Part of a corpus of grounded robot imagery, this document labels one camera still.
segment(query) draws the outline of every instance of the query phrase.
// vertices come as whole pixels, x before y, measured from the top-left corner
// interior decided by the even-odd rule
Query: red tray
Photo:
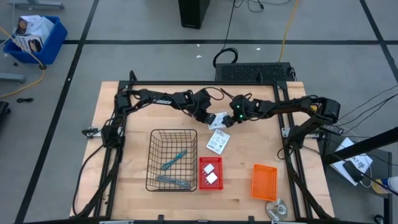
[[[214,167],[214,174],[218,177],[212,184],[206,184],[204,168],[211,164]],[[223,160],[221,157],[199,157],[199,189],[200,190],[222,190],[223,186]]]

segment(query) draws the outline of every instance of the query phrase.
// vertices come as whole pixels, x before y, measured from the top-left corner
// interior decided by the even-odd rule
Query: orange tray
[[[277,200],[277,174],[275,167],[255,164],[251,181],[251,196],[275,202]]]

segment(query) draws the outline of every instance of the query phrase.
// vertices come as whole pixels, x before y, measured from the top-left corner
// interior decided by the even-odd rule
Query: wire basket
[[[146,189],[187,192],[196,190],[197,148],[197,132],[193,129],[153,130],[150,134]]]

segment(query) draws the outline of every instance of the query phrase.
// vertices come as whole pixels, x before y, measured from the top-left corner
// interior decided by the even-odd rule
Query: yellow cable
[[[9,38],[11,38],[12,40],[15,40],[7,31],[5,31],[1,26],[0,26],[0,30],[3,32],[3,33],[5,33]],[[30,53],[30,52],[27,52],[30,56],[32,56],[41,66],[44,66],[43,65],[43,63],[35,56],[35,55],[33,55],[32,53]],[[36,82],[33,82],[33,83],[31,83],[31,84],[29,84],[29,85],[27,85],[27,86],[24,86],[24,87],[22,87],[22,88],[20,88],[20,89],[18,89],[18,90],[16,90],[16,91],[13,91],[12,93],[8,93],[8,94],[5,94],[5,95],[2,95],[2,96],[0,96],[0,99],[1,98],[5,98],[5,97],[7,97],[7,96],[11,96],[11,95],[13,95],[13,94],[16,94],[16,93],[18,93],[18,92],[20,92],[20,91],[22,91],[22,90],[25,90],[25,89],[27,89],[27,88],[29,88],[29,87],[31,87],[31,86],[34,86],[34,85],[36,85],[36,84],[38,84],[39,82],[41,82],[42,80],[43,80],[43,77],[44,77],[44,70],[43,70],[43,72],[42,72],[42,76],[40,76],[40,78],[36,81]]]
[[[284,55],[285,41],[286,41],[287,31],[289,31],[290,25],[292,24],[292,21],[293,21],[293,18],[294,18],[294,14],[295,14],[295,12],[296,12],[296,9],[297,9],[298,4],[299,4],[299,0],[296,0],[296,3],[294,4],[293,11],[292,11],[292,13],[291,13],[291,15],[290,15],[290,18],[289,18],[289,22],[287,23],[287,26],[286,26],[286,30],[285,30],[285,34],[284,34],[284,39],[283,39],[283,41],[282,41],[282,48],[281,48],[281,50],[280,50],[280,55],[279,55],[279,60],[278,60],[278,62],[280,62],[280,60],[282,59],[282,56]]]

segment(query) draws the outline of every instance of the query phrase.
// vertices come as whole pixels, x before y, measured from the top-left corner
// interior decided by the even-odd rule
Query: wheel
[[[373,220],[377,224],[384,224],[384,217],[381,215],[376,215]]]

